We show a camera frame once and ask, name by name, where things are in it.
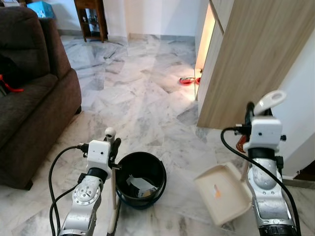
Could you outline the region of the crumpled white paper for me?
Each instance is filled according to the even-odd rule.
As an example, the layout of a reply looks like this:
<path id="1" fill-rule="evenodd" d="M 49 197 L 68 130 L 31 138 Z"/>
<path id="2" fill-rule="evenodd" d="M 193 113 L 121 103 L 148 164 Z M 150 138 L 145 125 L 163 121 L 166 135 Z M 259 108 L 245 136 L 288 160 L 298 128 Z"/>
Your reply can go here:
<path id="1" fill-rule="evenodd" d="M 136 198 L 149 197 L 158 190 L 156 186 L 143 177 L 133 177 L 133 175 L 129 175 L 126 179 L 126 183 L 129 186 L 130 195 Z"/>

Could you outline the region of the light blue box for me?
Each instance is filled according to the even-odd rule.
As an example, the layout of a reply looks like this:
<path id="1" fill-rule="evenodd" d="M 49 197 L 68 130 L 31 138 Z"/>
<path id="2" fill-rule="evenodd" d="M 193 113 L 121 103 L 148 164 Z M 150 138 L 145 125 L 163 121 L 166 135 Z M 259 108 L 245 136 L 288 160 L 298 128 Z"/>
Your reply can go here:
<path id="1" fill-rule="evenodd" d="M 27 7 L 33 10 L 38 18 L 54 18 L 53 7 L 51 4 L 44 1 L 34 1 L 27 4 Z"/>

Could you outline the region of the dark wooden stair step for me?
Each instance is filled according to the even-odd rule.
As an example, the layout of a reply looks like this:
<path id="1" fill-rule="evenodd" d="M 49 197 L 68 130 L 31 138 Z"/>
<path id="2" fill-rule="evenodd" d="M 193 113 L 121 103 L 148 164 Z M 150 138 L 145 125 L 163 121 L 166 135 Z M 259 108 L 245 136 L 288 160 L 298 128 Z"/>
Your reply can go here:
<path id="1" fill-rule="evenodd" d="M 294 179 L 315 182 L 315 161 L 311 162 L 304 169 L 298 171 Z"/>

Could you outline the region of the dark wooden side stand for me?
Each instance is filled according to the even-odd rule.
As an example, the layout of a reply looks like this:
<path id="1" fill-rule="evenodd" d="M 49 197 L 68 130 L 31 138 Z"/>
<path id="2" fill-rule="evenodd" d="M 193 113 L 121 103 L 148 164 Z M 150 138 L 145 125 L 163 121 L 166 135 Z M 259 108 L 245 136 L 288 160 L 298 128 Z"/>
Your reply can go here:
<path id="1" fill-rule="evenodd" d="M 103 0 L 73 0 L 84 41 L 107 40 L 108 28 Z"/>

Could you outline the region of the red pet bowl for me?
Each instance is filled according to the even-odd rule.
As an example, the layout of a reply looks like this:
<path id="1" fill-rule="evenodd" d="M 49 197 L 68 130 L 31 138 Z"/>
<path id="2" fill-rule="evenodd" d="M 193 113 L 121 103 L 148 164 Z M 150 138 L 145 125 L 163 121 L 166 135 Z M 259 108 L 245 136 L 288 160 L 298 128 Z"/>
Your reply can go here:
<path id="1" fill-rule="evenodd" d="M 197 83 L 196 77 L 180 77 L 179 84 L 183 86 L 194 85 Z"/>

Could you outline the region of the beige long-handled dustpan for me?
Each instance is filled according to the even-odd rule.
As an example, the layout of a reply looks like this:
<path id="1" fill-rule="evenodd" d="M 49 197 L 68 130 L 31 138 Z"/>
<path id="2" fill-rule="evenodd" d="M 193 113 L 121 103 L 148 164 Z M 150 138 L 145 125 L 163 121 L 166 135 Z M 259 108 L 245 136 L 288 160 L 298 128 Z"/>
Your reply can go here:
<path id="1" fill-rule="evenodd" d="M 263 96 L 253 113 L 255 117 L 273 116 L 272 109 L 286 100 L 282 90 Z M 282 182 L 283 157 L 269 148 L 256 147 L 245 150 L 249 140 L 251 121 L 243 121 L 228 127 L 220 134 L 220 141 L 226 144 L 225 134 L 241 135 L 244 142 L 240 149 L 227 145 L 227 149 L 245 160 L 238 168 L 228 161 L 210 167 L 194 179 L 194 184 L 207 207 L 214 224 L 221 226 L 252 210 L 259 229 L 287 226 L 295 229 L 292 211 L 293 199 L 285 192 Z"/>

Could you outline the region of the light wood cabinet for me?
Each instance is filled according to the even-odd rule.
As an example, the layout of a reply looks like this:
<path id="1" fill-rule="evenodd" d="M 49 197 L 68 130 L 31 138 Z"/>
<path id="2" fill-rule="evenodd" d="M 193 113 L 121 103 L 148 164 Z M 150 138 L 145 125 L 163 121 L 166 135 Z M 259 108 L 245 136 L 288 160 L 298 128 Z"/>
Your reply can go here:
<path id="1" fill-rule="evenodd" d="M 315 31 L 315 1 L 203 0 L 202 9 L 196 124 L 221 129 L 280 87 Z"/>

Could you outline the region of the black bag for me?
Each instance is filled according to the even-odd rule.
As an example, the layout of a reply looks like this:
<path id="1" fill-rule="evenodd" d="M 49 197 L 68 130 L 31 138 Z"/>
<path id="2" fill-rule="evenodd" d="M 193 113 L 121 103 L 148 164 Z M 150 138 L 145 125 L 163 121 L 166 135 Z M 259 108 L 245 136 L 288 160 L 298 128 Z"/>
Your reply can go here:
<path id="1" fill-rule="evenodd" d="M 9 57 L 0 54 L 0 84 L 2 84 L 9 92 L 22 91 L 21 72 L 16 63 Z"/>

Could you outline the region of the black plastic bucket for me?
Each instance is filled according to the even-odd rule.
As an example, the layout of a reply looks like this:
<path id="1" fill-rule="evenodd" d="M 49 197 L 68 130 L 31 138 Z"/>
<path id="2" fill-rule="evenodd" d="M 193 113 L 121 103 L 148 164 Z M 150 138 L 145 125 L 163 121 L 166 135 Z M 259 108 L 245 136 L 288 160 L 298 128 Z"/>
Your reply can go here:
<path id="1" fill-rule="evenodd" d="M 119 162 L 120 169 L 116 171 L 116 193 L 124 204 L 134 209 L 147 209 L 153 206 L 166 189 L 166 169 L 161 160 L 151 153 L 136 151 L 128 154 Z M 126 179 L 129 175 L 143 177 L 157 187 L 157 191 L 145 198 L 130 195 Z"/>

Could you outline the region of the dark brown fabric sofa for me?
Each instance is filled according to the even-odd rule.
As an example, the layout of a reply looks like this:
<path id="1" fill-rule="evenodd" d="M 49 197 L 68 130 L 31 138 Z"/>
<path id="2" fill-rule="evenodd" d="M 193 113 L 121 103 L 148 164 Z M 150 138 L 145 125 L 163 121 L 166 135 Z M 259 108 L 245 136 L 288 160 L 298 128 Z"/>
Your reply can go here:
<path id="1" fill-rule="evenodd" d="M 0 186 L 28 190 L 56 140 L 81 112 L 81 88 L 52 18 L 0 7 L 0 54 L 21 72 L 22 89 L 0 84 Z"/>

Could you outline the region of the beige long-handled broom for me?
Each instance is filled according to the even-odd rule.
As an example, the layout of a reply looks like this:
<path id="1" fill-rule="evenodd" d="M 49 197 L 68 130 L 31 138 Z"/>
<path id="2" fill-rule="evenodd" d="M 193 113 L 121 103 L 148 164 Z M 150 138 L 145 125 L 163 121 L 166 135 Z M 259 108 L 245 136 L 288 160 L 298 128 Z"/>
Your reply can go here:
<path id="1" fill-rule="evenodd" d="M 115 141 L 116 131 L 112 127 L 108 127 L 105 130 L 105 140 L 112 144 L 112 148 L 109 155 L 109 167 L 112 169 L 112 182 L 110 182 L 112 187 L 112 215 L 110 217 L 110 223 L 106 236 L 115 236 L 117 222 L 119 220 L 119 210 L 120 202 L 116 194 L 116 170 L 119 168 L 115 163 L 118 149 L 113 148 L 113 142 Z"/>

